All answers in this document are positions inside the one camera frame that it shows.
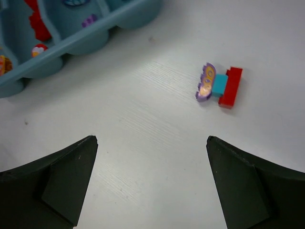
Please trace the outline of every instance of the red lego brick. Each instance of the red lego brick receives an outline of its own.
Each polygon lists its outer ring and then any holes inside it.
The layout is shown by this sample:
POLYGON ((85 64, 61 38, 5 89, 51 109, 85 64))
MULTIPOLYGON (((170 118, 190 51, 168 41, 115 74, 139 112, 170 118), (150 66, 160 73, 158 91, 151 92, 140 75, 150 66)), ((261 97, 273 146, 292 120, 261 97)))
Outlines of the red lego brick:
POLYGON ((221 107, 231 109, 234 106, 235 98, 237 95, 237 90, 239 82, 242 78, 243 70, 241 68, 231 67, 227 70, 228 81, 225 87, 224 95, 220 97, 218 104, 221 107))

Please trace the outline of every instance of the purple toy piece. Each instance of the purple toy piece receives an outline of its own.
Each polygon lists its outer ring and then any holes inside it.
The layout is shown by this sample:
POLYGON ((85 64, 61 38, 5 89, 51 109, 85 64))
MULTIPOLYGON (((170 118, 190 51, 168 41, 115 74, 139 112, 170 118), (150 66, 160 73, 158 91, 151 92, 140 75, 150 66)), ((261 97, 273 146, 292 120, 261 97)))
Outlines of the purple toy piece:
POLYGON ((212 95, 212 86, 216 76, 216 69, 210 63, 203 67, 203 74, 200 76, 196 99, 199 102, 207 101, 212 95))
POLYGON ((97 21, 97 16, 95 14, 90 15, 86 20, 84 20, 81 24, 83 28, 92 25, 95 21, 97 21))

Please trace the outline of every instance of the white table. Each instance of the white table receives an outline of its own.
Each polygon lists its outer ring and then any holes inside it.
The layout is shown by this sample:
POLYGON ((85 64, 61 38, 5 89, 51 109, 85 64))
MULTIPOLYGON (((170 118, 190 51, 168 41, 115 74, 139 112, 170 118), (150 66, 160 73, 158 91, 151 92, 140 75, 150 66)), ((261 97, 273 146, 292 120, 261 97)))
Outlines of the white table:
POLYGON ((206 139, 305 172, 303 0, 165 0, 160 16, 117 31, 0 100, 0 170, 96 135, 79 229, 224 229, 206 139), (206 62, 244 68, 233 110, 194 97, 206 62))

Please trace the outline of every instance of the orange toy piece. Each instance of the orange toy piece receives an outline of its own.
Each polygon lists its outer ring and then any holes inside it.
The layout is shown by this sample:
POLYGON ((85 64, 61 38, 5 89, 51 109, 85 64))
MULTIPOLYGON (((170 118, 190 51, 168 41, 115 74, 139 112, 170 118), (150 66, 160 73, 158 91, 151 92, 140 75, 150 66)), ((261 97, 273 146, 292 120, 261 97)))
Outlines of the orange toy piece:
POLYGON ((224 95, 220 97, 218 104, 220 107, 231 109, 234 106, 238 86, 242 78, 242 68, 231 67, 227 70, 228 81, 224 90, 224 95))
POLYGON ((0 56, 0 76, 4 75, 5 73, 9 72, 13 69, 13 65, 9 58, 5 56, 0 56))

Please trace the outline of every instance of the blue plastic tray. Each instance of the blue plastic tray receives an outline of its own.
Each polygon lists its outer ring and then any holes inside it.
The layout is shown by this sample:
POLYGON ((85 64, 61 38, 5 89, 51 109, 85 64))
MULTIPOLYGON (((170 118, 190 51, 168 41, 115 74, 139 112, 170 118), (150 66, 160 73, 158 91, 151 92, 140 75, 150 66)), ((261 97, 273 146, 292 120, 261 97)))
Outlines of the blue plastic tray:
POLYGON ((35 39, 29 16, 32 9, 23 0, 0 0, 0 55, 9 58, 13 70, 0 76, 0 98, 24 89, 23 78, 43 78, 58 72, 69 53, 81 55, 94 52, 108 41, 108 30, 114 26, 135 29, 153 20, 162 0, 90 0, 74 7, 61 0, 38 0, 42 21, 52 39, 44 43, 48 50, 32 57, 31 50, 42 43, 35 39), (81 23, 91 14, 98 16, 92 25, 81 23))

